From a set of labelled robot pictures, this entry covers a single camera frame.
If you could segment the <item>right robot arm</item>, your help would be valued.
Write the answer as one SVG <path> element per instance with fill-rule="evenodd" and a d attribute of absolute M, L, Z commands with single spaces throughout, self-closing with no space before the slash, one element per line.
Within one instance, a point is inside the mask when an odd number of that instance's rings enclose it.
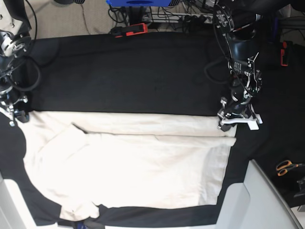
<path fill-rule="evenodd" d="M 9 125 L 14 127 L 17 122 L 29 121 L 29 114 L 23 105 L 28 102 L 26 92 L 35 89 L 41 81 L 39 65 L 29 56 L 31 41 L 31 24 L 25 10 L 27 0 L 2 0 L 0 2 L 0 112 L 7 116 Z M 32 62 L 37 71 L 36 81 L 23 86 L 13 79 L 13 73 L 26 61 Z"/>

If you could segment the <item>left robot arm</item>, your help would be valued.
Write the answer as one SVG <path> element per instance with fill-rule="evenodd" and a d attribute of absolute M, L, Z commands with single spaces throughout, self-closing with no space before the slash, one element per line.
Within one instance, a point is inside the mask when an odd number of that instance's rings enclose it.
<path fill-rule="evenodd" d="M 251 103 L 261 90 L 262 73 L 256 67 L 259 42 L 257 23 L 269 13 L 275 13 L 291 0 L 216 0 L 213 5 L 213 31 L 225 41 L 227 51 L 222 51 L 230 71 L 227 80 L 209 79 L 218 84 L 229 84 L 230 99 L 221 98 L 222 107 L 217 113 L 218 128 L 229 131 L 236 124 L 247 124 L 258 130 L 262 124 Z"/>

